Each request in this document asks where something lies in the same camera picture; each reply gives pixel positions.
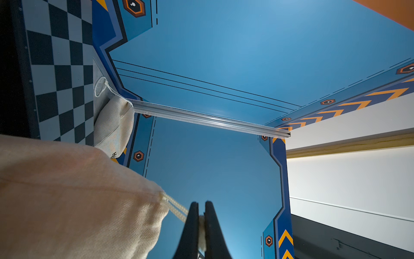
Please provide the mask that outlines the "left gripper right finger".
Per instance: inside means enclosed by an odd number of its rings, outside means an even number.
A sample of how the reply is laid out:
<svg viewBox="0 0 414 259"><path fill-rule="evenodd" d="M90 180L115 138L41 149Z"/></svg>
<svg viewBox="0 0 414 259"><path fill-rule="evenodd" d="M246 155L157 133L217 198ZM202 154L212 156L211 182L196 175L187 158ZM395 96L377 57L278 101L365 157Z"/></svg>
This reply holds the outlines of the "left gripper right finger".
<svg viewBox="0 0 414 259"><path fill-rule="evenodd" d="M204 213L206 259L232 259L227 248L213 203L205 203Z"/></svg>

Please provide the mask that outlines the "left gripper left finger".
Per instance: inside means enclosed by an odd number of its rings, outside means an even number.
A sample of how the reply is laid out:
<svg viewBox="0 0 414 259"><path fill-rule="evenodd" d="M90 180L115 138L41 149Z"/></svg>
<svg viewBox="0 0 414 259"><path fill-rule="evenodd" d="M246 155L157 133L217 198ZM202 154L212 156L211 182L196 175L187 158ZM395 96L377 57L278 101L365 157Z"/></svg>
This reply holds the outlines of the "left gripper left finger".
<svg viewBox="0 0 414 259"><path fill-rule="evenodd" d="M181 239L173 259L198 259L199 213L198 203L192 202Z"/></svg>

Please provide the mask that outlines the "beige drawstring bag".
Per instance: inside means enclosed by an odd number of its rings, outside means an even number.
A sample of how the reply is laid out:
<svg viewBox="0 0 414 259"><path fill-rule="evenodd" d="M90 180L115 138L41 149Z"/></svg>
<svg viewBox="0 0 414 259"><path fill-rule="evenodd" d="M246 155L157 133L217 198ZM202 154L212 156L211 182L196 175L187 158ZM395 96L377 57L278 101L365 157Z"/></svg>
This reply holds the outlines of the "beige drawstring bag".
<svg viewBox="0 0 414 259"><path fill-rule="evenodd" d="M1 258L145 259L188 210L95 147L1 136Z"/></svg>
<svg viewBox="0 0 414 259"><path fill-rule="evenodd" d="M133 131L133 104L113 90L104 76L94 85L93 102L94 146L109 158L117 159L126 149Z"/></svg>

